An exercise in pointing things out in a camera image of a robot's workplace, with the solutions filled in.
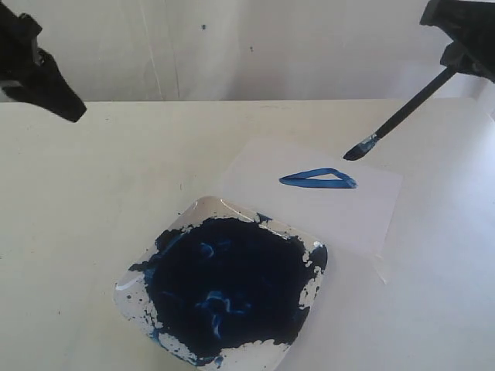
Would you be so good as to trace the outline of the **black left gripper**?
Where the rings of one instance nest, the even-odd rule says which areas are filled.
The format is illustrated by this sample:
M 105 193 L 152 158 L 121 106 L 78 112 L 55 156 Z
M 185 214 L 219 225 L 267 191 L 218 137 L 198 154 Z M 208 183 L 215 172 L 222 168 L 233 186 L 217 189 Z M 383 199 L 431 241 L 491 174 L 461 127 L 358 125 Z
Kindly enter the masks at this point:
M 41 31 L 31 15 L 17 15 L 1 2 L 1 83 L 16 83 L 7 86 L 9 98 L 78 122 L 87 107 L 65 81 L 53 56 L 39 49 Z

